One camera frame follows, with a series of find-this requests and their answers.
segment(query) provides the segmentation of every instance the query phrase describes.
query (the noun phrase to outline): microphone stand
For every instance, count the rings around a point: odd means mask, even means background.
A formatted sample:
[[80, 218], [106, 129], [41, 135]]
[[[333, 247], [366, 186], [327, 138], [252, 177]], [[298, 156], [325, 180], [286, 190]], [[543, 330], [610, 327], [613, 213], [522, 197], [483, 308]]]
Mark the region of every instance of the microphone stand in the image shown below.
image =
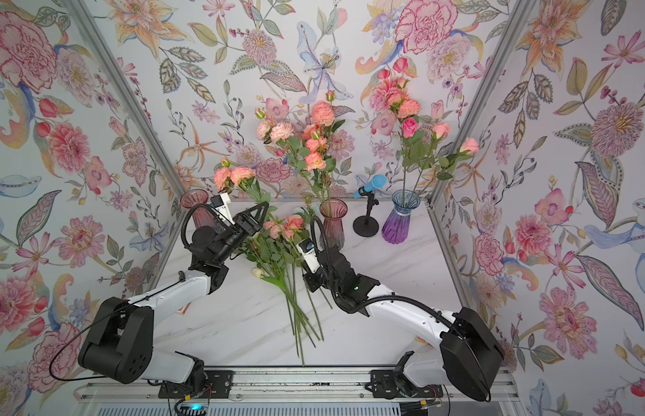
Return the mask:
[[380, 226], [377, 225], [375, 218], [371, 217], [371, 210], [373, 205], [377, 205], [380, 202], [376, 199], [376, 193], [374, 191], [367, 192], [364, 187], [359, 189], [361, 196], [368, 196], [368, 204], [366, 205], [366, 216], [359, 216], [352, 223], [352, 229], [362, 237], [373, 237], [377, 234]]

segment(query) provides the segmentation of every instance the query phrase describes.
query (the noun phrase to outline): pink rose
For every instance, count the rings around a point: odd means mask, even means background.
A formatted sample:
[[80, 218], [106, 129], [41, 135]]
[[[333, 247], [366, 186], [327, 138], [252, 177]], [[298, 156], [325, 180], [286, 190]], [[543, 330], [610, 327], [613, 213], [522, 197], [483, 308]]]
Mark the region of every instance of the pink rose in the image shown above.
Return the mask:
[[411, 0], [401, 12], [395, 40], [403, 53], [428, 51], [447, 38], [459, 15], [451, 0]]
[[401, 106], [399, 107], [399, 113], [396, 115], [399, 119], [404, 119], [408, 116], [417, 115], [420, 109], [421, 106], [417, 101], [407, 99], [403, 102], [403, 104], [401, 104]]
[[50, 88], [56, 59], [43, 29], [14, 12], [0, 12], [0, 71], [12, 85], [22, 82], [37, 94]]
[[549, 195], [545, 196], [534, 206], [543, 221], [548, 224], [561, 224], [569, 220], [570, 216], [565, 210], [567, 201], [560, 188], [552, 190]]
[[490, 276], [496, 276], [503, 270], [503, 249], [491, 234], [483, 232], [475, 239], [477, 263]]
[[[29, 362], [29, 387], [39, 393], [47, 393], [57, 382], [50, 375], [50, 362], [59, 350], [71, 341], [77, 334], [77, 329], [72, 323], [63, 322], [58, 331], [47, 331], [43, 342], [36, 345], [34, 355]], [[77, 363], [77, 349], [82, 344], [78, 337], [63, 349], [52, 365], [52, 373], [59, 378], [64, 378], [68, 371]]]
[[408, 117], [406, 120], [403, 121], [403, 124], [401, 125], [401, 129], [403, 131], [403, 137], [412, 137], [415, 134], [415, 131], [417, 131], [417, 128], [419, 127], [419, 123], [415, 121], [414, 117]]
[[323, 126], [329, 127], [334, 124], [334, 110], [326, 101], [320, 101], [313, 107], [311, 117], [313, 121]]

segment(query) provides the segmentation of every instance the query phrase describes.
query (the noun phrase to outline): pink glass vase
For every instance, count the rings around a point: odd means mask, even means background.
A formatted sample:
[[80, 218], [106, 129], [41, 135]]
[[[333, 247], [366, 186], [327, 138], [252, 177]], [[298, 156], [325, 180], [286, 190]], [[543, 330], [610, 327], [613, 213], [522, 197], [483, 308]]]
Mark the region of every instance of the pink glass vase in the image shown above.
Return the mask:
[[348, 206], [340, 199], [331, 198], [320, 205], [320, 213], [324, 217], [324, 232], [330, 247], [339, 250], [346, 243], [343, 233], [343, 217], [348, 213]]

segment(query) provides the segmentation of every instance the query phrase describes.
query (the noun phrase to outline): black round base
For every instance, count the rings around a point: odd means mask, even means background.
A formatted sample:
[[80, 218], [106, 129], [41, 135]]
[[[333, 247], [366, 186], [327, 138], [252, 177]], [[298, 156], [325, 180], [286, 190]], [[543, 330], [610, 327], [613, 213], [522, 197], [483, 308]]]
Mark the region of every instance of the black round base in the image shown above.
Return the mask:
[[380, 226], [377, 225], [377, 221], [373, 217], [368, 218], [368, 224], [365, 224], [366, 216], [362, 215], [357, 217], [357, 219], [352, 223], [352, 229], [355, 230], [357, 235], [362, 237], [373, 237], [377, 234], [377, 231], [380, 229]]

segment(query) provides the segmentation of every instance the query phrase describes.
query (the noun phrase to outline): black cable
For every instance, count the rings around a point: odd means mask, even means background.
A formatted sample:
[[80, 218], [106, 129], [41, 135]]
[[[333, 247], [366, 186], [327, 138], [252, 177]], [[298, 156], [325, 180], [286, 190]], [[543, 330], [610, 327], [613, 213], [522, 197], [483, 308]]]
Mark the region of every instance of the black cable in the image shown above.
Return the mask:
[[178, 280], [178, 281], [176, 281], [175, 283], [171, 284], [170, 286], [166, 287], [165, 289], [161, 289], [161, 290], [159, 290], [158, 292], [156, 292], [156, 293], [154, 293], [154, 294], [146, 295], [146, 296], [144, 296], [142, 299], [140, 299], [140, 300], [138, 300], [138, 301], [136, 301], [136, 302], [133, 302], [132, 304], [124, 305], [124, 306], [120, 307], [119, 309], [114, 310], [114, 311], [112, 311], [112, 312], [108, 313], [107, 315], [103, 316], [101, 319], [96, 319], [96, 320], [95, 320], [91, 325], [89, 325], [89, 326], [87, 326], [86, 328], [82, 329], [79, 333], [77, 333], [77, 335], [75, 335], [74, 337], [72, 337], [72, 338], [71, 338], [71, 340], [70, 340], [70, 341], [68, 341], [68, 343], [66, 343], [66, 345], [62, 346], [62, 347], [61, 347], [61, 349], [59, 350], [59, 352], [58, 352], [57, 354], [55, 354], [55, 355], [54, 355], [54, 357], [52, 357], [52, 360], [50, 361], [50, 377], [52, 377], [52, 378], [53, 378], [53, 379], [55, 379], [55, 380], [59, 380], [59, 381], [77, 381], [77, 380], [91, 380], [91, 379], [104, 379], [104, 378], [107, 378], [107, 377], [106, 377], [106, 376], [104, 376], [104, 375], [95, 375], [94, 377], [82, 377], [82, 378], [78, 378], [78, 379], [62, 379], [62, 378], [59, 378], [59, 377], [57, 377], [56, 375], [54, 375], [54, 372], [52, 372], [52, 366], [54, 365], [54, 361], [56, 361], [57, 357], [59, 357], [59, 356], [61, 355], [61, 353], [66, 349], [66, 347], [67, 347], [68, 345], [70, 345], [73, 341], [75, 341], [75, 340], [76, 340], [78, 337], [80, 337], [83, 333], [85, 333], [86, 331], [88, 331], [88, 330], [89, 330], [92, 326], [94, 326], [95, 324], [97, 324], [97, 323], [99, 323], [99, 322], [101, 322], [101, 321], [105, 320], [106, 318], [108, 318], [108, 317], [110, 317], [110, 316], [114, 315], [115, 313], [119, 313], [119, 312], [124, 311], [127, 307], [129, 307], [129, 306], [131, 306], [131, 305], [135, 305], [135, 304], [137, 304], [137, 303], [139, 303], [139, 302], [142, 302], [142, 301], [144, 301], [144, 300], [149, 300], [149, 298], [150, 298], [150, 297], [152, 297], [152, 296], [154, 296], [154, 295], [158, 295], [159, 293], [161, 293], [161, 292], [163, 292], [163, 291], [165, 291], [165, 290], [168, 290], [170, 287], [173, 287], [174, 285], [179, 284], [179, 283], [181, 283], [181, 282]]

